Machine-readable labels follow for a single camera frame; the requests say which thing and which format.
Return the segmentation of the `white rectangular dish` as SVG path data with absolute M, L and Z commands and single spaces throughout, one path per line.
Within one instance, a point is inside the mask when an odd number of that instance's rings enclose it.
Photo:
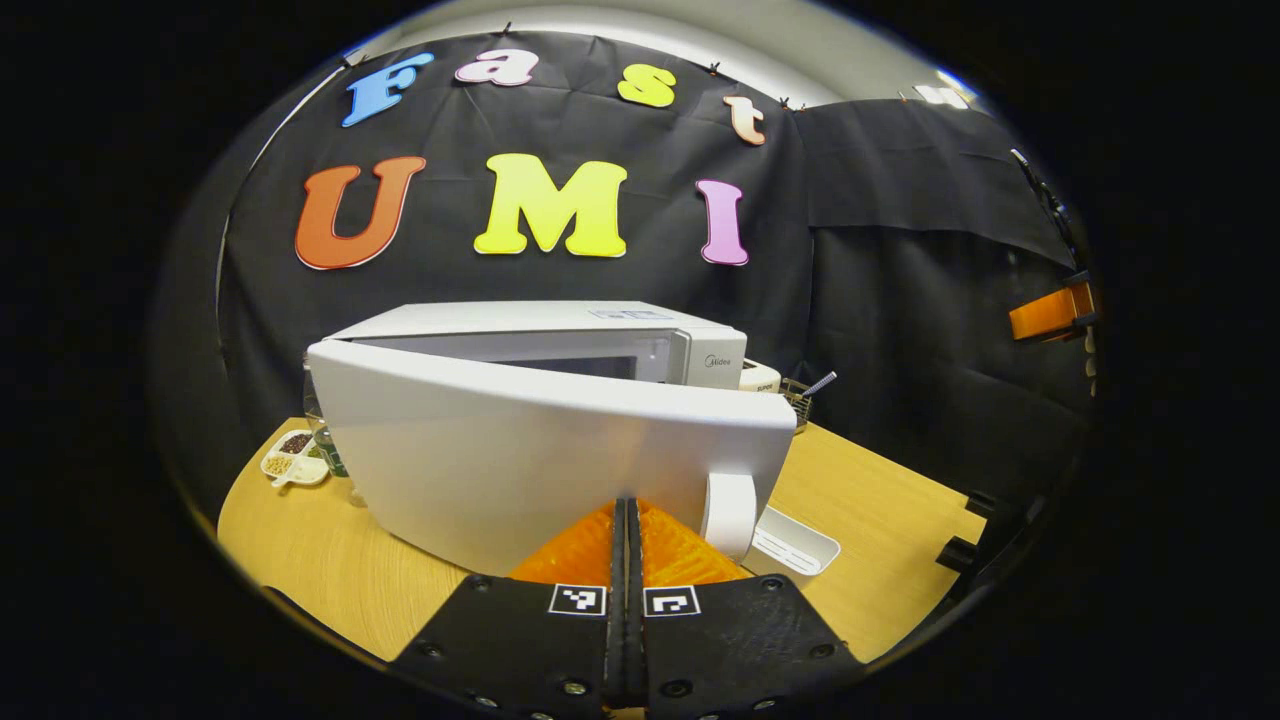
M 804 587 L 820 577 L 841 551 L 836 538 L 765 506 L 742 566 L 758 577 L 781 575 Z

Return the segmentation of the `clear plastic water bottle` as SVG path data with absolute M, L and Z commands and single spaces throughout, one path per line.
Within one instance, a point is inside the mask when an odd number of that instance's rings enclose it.
M 332 429 L 324 416 L 316 386 L 314 383 L 314 377 L 307 361 L 303 361 L 302 374 L 303 416 L 306 418 L 312 433 L 312 441 L 315 442 L 315 446 L 319 447 L 323 459 L 329 466 L 330 474 L 334 477 L 348 477 L 349 473 L 340 459 L 332 436 Z

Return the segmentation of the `white divided snack plate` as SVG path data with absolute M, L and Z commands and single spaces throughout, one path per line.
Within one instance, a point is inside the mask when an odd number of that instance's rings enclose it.
M 260 469 L 270 479 L 273 488 L 317 486 L 330 474 L 314 434 L 307 430 L 284 433 L 265 452 Z

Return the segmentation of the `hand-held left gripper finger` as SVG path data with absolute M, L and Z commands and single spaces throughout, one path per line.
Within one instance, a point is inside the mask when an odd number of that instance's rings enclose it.
M 608 720 L 628 689 L 628 502 L 614 501 L 603 584 L 467 575 L 390 661 L 471 720 Z
M 628 697 L 645 720 L 806 720 L 865 665 L 781 574 L 643 585 L 628 502 Z

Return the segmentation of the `ceiling light panel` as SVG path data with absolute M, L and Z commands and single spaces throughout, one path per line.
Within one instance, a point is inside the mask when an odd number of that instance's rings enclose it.
M 934 70 L 934 78 L 915 83 L 914 92 L 928 104 L 974 110 L 980 104 L 980 95 L 956 76 L 943 69 Z

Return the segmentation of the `white microwave oven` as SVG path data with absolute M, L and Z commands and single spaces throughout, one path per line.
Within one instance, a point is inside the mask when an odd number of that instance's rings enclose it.
M 305 352 L 356 491 L 390 534 L 509 575 L 639 498 L 742 556 L 797 425 L 745 391 L 746 336 L 639 301 L 410 304 Z

